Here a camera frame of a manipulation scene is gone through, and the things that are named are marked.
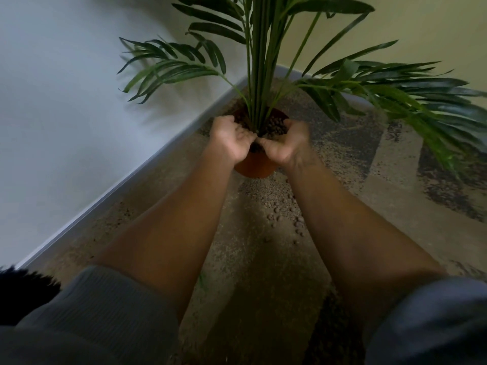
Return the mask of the person's left forearm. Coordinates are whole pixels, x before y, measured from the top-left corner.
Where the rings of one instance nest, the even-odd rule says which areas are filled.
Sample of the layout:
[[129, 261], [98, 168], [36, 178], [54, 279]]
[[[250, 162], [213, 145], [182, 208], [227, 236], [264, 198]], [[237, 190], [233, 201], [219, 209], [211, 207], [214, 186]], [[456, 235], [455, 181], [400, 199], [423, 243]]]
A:
[[215, 237], [231, 173], [248, 150], [210, 141], [183, 183], [140, 215], [94, 263], [165, 296], [181, 322]]

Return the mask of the green palm plant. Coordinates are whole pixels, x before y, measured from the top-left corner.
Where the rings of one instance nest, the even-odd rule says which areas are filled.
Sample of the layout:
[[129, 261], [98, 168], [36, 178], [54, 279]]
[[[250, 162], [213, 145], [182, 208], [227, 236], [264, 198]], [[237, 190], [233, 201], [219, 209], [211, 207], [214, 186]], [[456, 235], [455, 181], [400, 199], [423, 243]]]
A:
[[347, 96], [365, 100], [388, 122], [404, 121], [452, 173], [477, 155], [487, 157], [487, 109], [469, 98], [487, 92], [435, 74], [438, 61], [402, 63], [362, 60], [394, 46], [384, 42], [313, 69], [354, 27], [375, 11], [358, 0], [177, 0], [193, 18], [186, 35], [195, 44], [162, 36], [146, 41], [120, 37], [125, 73], [141, 68], [121, 90], [145, 103], [166, 85], [219, 77], [247, 107], [254, 133], [285, 96], [302, 91], [333, 122], [362, 117]]

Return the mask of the grey left sleeve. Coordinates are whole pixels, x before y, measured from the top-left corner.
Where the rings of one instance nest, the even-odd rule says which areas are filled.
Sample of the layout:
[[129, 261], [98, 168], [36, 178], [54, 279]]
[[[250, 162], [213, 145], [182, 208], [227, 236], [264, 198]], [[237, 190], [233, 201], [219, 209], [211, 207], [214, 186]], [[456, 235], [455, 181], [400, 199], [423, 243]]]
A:
[[167, 297], [90, 266], [17, 325], [0, 326], [0, 365], [166, 365], [178, 331]]

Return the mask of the person's left hand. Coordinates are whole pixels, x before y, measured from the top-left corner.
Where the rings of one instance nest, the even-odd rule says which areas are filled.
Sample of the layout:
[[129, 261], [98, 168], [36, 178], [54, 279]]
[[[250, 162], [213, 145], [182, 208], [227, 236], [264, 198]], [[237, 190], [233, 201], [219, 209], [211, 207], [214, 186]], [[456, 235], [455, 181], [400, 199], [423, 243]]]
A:
[[242, 162], [248, 155], [257, 134], [235, 122], [232, 115], [214, 118], [210, 130], [208, 151], [229, 165]]

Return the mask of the white baseboard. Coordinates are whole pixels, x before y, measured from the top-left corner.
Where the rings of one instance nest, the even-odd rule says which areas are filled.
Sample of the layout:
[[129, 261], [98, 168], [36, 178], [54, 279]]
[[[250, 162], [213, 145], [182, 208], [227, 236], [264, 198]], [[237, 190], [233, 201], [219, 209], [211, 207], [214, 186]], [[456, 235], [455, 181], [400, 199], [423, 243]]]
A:
[[208, 109], [204, 110], [197, 119], [191, 122], [184, 130], [174, 135], [167, 144], [162, 146], [142, 165], [107, 190], [76, 219], [63, 227], [59, 232], [56, 232], [52, 237], [49, 237], [27, 257], [16, 263], [15, 267], [18, 269], [39, 270], [51, 258], [69, 248], [70, 244], [88, 228], [91, 222], [97, 220], [102, 214], [106, 213], [113, 203], [131, 190], [131, 188], [148, 172], [155, 168], [160, 161], [169, 156], [181, 143], [191, 137], [209, 119], [216, 116], [216, 114], [236, 96], [237, 94], [232, 90], [228, 90], [224, 93], [221, 98], [218, 98]]

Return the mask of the brown clay pebbles in pot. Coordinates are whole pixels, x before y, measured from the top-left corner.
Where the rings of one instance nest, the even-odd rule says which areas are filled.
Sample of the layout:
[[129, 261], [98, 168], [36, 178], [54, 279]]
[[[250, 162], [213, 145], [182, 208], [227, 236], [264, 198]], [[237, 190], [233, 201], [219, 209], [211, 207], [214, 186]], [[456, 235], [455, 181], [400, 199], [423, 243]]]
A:
[[[247, 108], [241, 108], [232, 113], [235, 122], [240, 124], [243, 128], [254, 132], [254, 128], [251, 125], [251, 120], [248, 116]], [[284, 120], [288, 119], [288, 116], [281, 110], [273, 108], [271, 114], [265, 122], [265, 126], [258, 131], [258, 134], [263, 138], [275, 139], [278, 136], [287, 133], [287, 127], [284, 125]]]

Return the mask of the grey right sleeve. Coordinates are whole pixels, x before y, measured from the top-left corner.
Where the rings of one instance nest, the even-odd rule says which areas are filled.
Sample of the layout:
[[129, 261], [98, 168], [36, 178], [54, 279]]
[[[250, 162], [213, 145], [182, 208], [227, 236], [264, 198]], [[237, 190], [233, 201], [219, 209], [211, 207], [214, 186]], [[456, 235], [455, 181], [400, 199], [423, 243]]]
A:
[[448, 277], [412, 291], [370, 337], [365, 365], [487, 365], [487, 283]]

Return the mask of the terracotta plant pot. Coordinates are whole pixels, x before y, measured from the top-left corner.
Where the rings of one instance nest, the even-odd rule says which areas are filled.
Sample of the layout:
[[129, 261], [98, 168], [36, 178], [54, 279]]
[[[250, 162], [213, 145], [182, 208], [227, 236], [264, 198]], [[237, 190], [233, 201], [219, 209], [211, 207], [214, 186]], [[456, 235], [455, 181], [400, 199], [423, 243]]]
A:
[[240, 175], [248, 178], [266, 178], [272, 175], [278, 165], [269, 159], [257, 143], [252, 143], [247, 157], [234, 166], [234, 170]]

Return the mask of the grey sleeve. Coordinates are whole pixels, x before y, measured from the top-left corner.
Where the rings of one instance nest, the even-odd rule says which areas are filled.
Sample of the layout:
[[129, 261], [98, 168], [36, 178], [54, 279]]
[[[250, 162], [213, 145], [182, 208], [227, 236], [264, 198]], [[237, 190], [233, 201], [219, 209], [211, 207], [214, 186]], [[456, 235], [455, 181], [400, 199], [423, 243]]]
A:
[[487, 283], [448, 277], [412, 291], [370, 337], [365, 365], [487, 365]]
[[178, 331], [167, 297], [90, 266], [17, 325], [0, 326], [0, 365], [166, 365]]

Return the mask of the scattered brown clay pebbles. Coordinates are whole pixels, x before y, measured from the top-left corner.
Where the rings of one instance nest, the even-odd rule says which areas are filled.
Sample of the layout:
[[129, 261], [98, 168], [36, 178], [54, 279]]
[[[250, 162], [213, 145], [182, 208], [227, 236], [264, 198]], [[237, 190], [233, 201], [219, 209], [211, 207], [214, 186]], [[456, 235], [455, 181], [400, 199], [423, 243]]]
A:
[[259, 206], [271, 232], [289, 234], [294, 245], [305, 239], [308, 231], [302, 211], [283, 171], [266, 178], [245, 178], [239, 191]]

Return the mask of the person's right hand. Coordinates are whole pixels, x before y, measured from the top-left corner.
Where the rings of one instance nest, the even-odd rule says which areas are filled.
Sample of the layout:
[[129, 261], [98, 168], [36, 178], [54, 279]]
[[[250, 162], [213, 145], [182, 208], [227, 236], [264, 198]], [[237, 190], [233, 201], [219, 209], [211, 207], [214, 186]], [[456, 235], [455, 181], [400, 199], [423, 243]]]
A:
[[319, 159], [310, 145], [309, 127], [306, 122], [284, 120], [285, 135], [274, 140], [257, 137], [255, 142], [265, 151], [267, 157], [286, 172], [301, 170], [316, 165]]

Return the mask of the person's right forearm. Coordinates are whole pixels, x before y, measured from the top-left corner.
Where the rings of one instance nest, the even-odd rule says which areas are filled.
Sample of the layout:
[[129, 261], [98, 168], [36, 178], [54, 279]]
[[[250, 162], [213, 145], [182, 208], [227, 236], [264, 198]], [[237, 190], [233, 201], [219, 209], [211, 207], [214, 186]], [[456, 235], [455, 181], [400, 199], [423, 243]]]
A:
[[350, 193], [312, 149], [292, 152], [283, 166], [316, 249], [365, 337], [408, 293], [447, 277], [430, 254]]

